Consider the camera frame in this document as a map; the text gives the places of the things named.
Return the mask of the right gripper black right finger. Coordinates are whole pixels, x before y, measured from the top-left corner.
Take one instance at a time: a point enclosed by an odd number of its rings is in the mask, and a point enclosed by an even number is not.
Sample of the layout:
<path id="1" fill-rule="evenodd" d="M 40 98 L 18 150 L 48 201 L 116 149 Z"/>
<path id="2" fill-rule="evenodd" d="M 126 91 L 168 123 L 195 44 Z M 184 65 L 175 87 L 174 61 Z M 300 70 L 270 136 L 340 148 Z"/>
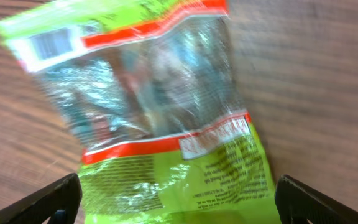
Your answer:
<path id="1" fill-rule="evenodd" d="M 289 175 L 279 178 L 275 204 L 283 224 L 358 224 L 358 212 Z"/>

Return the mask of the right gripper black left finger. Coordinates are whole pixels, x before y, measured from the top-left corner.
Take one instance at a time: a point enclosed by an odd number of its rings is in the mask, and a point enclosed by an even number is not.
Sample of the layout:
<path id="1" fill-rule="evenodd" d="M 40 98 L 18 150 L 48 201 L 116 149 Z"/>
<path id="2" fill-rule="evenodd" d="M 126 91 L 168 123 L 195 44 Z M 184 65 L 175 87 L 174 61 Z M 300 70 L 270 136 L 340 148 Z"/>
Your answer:
<path id="1" fill-rule="evenodd" d="M 0 210 L 0 224 L 74 224 L 81 199 L 78 175 L 68 174 Z"/>

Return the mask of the green snack bag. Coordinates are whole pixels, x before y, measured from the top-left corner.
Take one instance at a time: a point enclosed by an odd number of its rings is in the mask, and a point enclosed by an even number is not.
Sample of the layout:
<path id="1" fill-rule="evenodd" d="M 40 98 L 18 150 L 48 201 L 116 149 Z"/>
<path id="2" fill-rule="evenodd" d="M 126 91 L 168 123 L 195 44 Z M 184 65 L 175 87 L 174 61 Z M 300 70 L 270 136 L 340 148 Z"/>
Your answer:
<path id="1" fill-rule="evenodd" d="M 224 0 L 52 1 L 0 37 L 83 147 L 86 223 L 278 223 Z"/>

